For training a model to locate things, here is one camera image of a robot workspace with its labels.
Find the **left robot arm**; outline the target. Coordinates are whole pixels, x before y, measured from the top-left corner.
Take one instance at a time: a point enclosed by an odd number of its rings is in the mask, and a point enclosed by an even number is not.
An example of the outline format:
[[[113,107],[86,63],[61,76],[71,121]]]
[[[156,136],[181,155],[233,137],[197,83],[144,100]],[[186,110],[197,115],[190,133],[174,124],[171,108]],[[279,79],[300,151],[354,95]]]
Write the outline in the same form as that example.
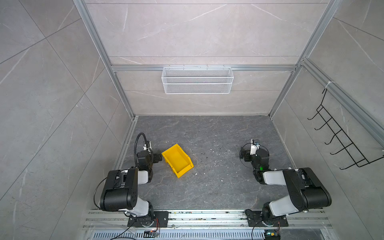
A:
[[[100,197],[100,209],[105,212],[125,212],[144,227],[155,222],[153,205],[138,196],[138,186],[148,184],[153,178],[153,164],[162,161],[162,155],[151,151],[136,154],[137,163],[127,170],[108,173]]]

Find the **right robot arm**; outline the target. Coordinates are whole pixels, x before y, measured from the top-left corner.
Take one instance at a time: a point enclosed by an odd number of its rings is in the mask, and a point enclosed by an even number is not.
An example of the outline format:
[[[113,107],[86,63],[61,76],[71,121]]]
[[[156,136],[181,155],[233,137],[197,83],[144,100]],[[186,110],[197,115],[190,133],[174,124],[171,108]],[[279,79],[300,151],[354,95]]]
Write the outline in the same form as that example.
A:
[[[332,204],[331,195],[312,169],[270,170],[269,156],[269,151],[265,149],[240,149],[239,159],[252,164],[258,183],[285,186],[288,190],[287,196],[265,203],[261,211],[246,209],[244,213],[249,226],[263,224],[273,227],[280,224],[287,215],[325,208]]]

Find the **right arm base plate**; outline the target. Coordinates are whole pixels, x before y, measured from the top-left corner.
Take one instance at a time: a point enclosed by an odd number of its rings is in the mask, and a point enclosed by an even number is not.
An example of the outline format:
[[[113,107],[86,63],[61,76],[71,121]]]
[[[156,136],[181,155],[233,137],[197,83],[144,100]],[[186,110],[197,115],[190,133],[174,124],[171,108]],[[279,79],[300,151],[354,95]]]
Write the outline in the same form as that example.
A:
[[[276,217],[266,210],[252,211],[246,209],[244,211],[249,227],[288,227],[289,223],[285,216]]]

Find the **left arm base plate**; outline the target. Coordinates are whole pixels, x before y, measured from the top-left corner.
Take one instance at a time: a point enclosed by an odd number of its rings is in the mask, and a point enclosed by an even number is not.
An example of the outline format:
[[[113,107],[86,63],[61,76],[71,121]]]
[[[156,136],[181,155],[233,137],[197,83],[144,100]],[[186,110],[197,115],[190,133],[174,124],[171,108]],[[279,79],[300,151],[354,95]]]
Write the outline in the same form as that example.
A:
[[[170,212],[167,211],[154,211],[144,217],[129,216],[128,227],[137,228],[166,228],[168,226]]]

